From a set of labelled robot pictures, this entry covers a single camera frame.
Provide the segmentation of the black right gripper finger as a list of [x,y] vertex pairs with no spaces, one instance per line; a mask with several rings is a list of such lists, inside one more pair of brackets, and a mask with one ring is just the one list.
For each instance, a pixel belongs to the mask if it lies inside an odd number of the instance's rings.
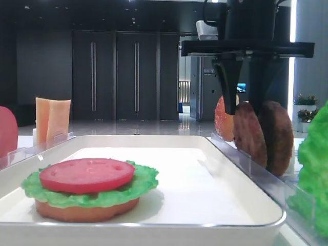
[[249,62],[249,103],[259,114],[265,101],[275,101],[288,107],[289,59],[255,58]]

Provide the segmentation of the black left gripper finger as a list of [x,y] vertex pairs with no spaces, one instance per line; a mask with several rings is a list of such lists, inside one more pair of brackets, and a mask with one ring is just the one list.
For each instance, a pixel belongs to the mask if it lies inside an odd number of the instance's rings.
[[220,82],[225,112],[229,115],[235,115],[237,84],[242,64],[241,58],[227,53],[216,54],[212,60],[212,66]]

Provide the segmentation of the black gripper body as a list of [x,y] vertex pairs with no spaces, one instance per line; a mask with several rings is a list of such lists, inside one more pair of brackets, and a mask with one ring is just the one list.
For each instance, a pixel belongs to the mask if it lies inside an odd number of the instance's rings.
[[187,40],[181,43],[181,56],[215,56],[223,53],[278,55],[312,58],[315,44],[270,40]]

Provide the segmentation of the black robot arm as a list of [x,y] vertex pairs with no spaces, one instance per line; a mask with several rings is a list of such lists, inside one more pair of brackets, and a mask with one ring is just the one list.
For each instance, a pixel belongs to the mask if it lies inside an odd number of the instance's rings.
[[249,64],[249,103],[258,112],[270,84],[287,58],[312,58],[314,43],[274,40],[280,1],[227,1],[217,20],[203,21],[217,29],[217,40],[181,43],[182,56],[212,56],[212,66],[222,89],[225,111],[234,115],[243,63]]

